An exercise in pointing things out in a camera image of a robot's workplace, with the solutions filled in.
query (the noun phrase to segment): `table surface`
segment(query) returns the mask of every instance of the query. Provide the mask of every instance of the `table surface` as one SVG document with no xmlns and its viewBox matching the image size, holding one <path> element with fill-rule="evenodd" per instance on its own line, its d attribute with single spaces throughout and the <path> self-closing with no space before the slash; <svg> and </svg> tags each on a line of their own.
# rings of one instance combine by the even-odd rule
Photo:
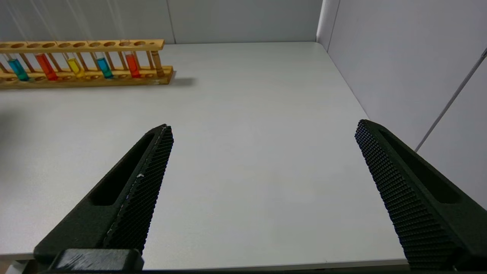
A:
<svg viewBox="0 0 487 274">
<path fill-rule="evenodd" d="M 174 146 L 145 269 L 406 263 L 367 118 L 313 42 L 166 45 L 169 86 L 0 93 L 0 259 L 35 245 L 152 127 Z"/>
</svg>

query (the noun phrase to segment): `textured gripper pad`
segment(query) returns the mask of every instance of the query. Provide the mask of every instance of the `textured gripper pad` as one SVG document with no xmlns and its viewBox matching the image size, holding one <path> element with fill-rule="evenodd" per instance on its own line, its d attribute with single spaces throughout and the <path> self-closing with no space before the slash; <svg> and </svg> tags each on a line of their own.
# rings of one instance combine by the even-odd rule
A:
<svg viewBox="0 0 487 274">
<path fill-rule="evenodd" d="M 168 126 L 159 138 L 103 241 L 104 248 L 135 248 L 142 254 L 174 143 L 171 127 Z"/>
<path fill-rule="evenodd" d="M 386 128 L 361 120 L 355 138 L 412 270 L 485 267 L 485 243 L 471 245 L 472 233 L 486 239 L 485 210 Z M 465 222 L 484 223 L 462 231 Z"/>
<path fill-rule="evenodd" d="M 66 249 L 142 253 L 172 144 L 170 126 L 145 133 L 34 248 L 37 262 L 50 265 Z"/>
</svg>

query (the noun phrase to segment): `test tube rack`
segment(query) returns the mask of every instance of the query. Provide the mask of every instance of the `test tube rack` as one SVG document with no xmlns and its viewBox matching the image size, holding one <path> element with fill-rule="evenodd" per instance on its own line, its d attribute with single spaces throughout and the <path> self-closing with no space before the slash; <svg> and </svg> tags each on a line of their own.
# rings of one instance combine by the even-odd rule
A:
<svg viewBox="0 0 487 274">
<path fill-rule="evenodd" d="M 28 81 L 20 81 L 14 72 L 0 63 L 0 89 L 29 89 L 29 88 L 67 88 L 67 87 L 96 87 L 96 86 L 130 86 L 130 85 L 166 85 L 169 84 L 172 74 L 172 66 L 162 66 L 159 50 L 164 47 L 163 39 L 131 40 L 120 42 L 119 40 L 98 41 L 35 41 L 35 42 L 1 42 L 0 54 L 19 54 L 27 66 Z M 149 66 L 140 66 L 135 55 L 137 67 L 141 78 L 132 78 L 123 52 L 145 51 Z M 103 52 L 107 57 L 112 70 L 113 78 L 105 79 L 95 60 L 95 52 Z M 116 52 L 122 67 L 114 67 L 112 56 L 108 52 Z M 58 80 L 50 81 L 41 69 L 34 69 L 26 54 L 46 53 L 55 67 Z M 85 77 L 76 78 L 69 68 L 61 68 L 55 53 L 74 53 L 80 65 L 85 71 Z M 95 68 L 88 68 L 82 53 L 89 53 Z"/>
</svg>

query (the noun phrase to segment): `red liquid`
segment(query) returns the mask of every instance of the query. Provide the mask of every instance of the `red liquid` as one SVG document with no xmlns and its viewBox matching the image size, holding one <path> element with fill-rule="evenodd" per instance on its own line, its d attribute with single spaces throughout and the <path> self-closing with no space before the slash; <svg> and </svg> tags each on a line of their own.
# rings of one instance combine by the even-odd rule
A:
<svg viewBox="0 0 487 274">
<path fill-rule="evenodd" d="M 46 55 L 44 53 L 37 54 L 36 59 L 40 67 L 42 68 L 42 71 L 45 73 L 47 79 L 50 81 L 57 80 L 56 72 L 54 72 L 53 67 L 51 66 L 51 63 L 47 59 Z"/>
<path fill-rule="evenodd" d="M 140 72 L 137 68 L 137 61 L 135 61 L 135 57 L 133 56 L 133 54 L 125 55 L 125 58 L 127 59 L 127 63 L 129 64 L 130 75 L 132 75 L 132 78 L 140 78 Z"/>
</svg>

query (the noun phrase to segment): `teal liquid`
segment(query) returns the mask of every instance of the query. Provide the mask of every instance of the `teal liquid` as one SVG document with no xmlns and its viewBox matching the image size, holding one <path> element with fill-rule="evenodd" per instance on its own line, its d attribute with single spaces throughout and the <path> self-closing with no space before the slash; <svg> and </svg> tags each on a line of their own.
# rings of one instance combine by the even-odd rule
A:
<svg viewBox="0 0 487 274">
<path fill-rule="evenodd" d="M 28 81 L 29 80 L 29 76 L 25 72 L 25 70 L 22 67 L 22 65 L 20 64 L 19 60 L 10 59 L 8 61 L 8 64 L 10 65 L 10 67 L 12 68 L 12 70 L 17 75 L 17 77 L 19 78 L 20 81 Z"/>
<path fill-rule="evenodd" d="M 96 59 L 96 62 L 98 63 L 98 66 L 100 67 L 100 70 L 101 70 L 101 72 L 103 73 L 103 76 L 106 79 L 113 78 L 112 70 L 108 66 L 108 63 L 107 63 L 107 61 L 105 60 L 104 57 L 103 58 Z"/>
</svg>

